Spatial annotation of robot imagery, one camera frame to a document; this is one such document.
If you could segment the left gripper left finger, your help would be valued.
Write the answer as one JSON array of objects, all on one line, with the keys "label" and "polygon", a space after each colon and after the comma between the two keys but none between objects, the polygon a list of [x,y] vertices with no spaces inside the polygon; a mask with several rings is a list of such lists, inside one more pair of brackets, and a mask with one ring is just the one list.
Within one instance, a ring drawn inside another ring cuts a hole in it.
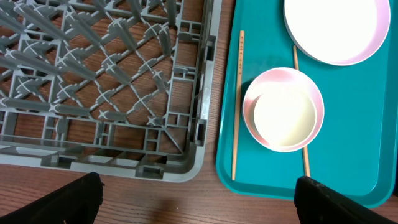
[{"label": "left gripper left finger", "polygon": [[1,217],[1,223],[87,223],[95,221],[103,203],[103,187],[96,172]]}]

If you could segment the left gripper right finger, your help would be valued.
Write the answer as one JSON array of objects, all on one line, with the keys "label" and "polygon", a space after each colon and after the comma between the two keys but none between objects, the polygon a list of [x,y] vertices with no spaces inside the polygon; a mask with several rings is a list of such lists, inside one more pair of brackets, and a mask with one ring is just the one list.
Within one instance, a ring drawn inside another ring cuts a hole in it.
[{"label": "left gripper right finger", "polygon": [[301,224],[396,224],[307,176],[297,179],[294,205]]}]

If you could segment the wooden chopstick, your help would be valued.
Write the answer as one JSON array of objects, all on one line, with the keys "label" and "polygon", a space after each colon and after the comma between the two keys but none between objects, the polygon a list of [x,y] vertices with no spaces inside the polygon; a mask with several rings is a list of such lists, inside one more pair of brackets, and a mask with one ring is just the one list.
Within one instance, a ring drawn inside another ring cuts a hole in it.
[{"label": "wooden chopstick", "polygon": [[[294,69],[299,70],[299,60],[298,60],[296,45],[293,45],[293,58],[294,58]],[[302,154],[303,154],[304,173],[307,177],[311,177],[308,146],[303,147]]]},{"label": "wooden chopstick", "polygon": [[236,180],[239,120],[241,112],[241,84],[242,84],[242,74],[243,74],[244,39],[245,39],[245,31],[241,30],[239,31],[238,64],[236,72],[236,96],[235,96],[235,105],[234,105],[234,136],[233,136],[233,156],[232,156],[232,171],[231,171],[232,181]]}]

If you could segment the pink small bowl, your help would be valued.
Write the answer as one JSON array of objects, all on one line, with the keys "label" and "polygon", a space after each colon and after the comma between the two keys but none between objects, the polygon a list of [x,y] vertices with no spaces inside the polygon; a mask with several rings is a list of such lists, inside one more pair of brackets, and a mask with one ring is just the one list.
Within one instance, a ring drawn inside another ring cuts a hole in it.
[{"label": "pink small bowl", "polygon": [[[313,130],[310,137],[298,147],[288,147],[286,150],[278,150],[276,148],[270,147],[270,145],[264,140],[258,133],[253,118],[254,107],[256,105],[257,99],[262,94],[262,87],[265,83],[269,82],[279,82],[288,83],[299,86],[304,92],[306,92],[309,97],[313,100],[315,104],[315,109],[317,112],[317,120],[315,121],[315,129]],[[251,84],[248,86],[243,103],[243,120],[244,123],[251,134],[251,136],[262,146],[275,151],[275,152],[294,152],[304,146],[309,145],[320,132],[324,117],[325,117],[325,105],[323,102],[322,94],[315,84],[315,82],[303,72],[287,67],[277,67],[267,70],[257,76]]]}]

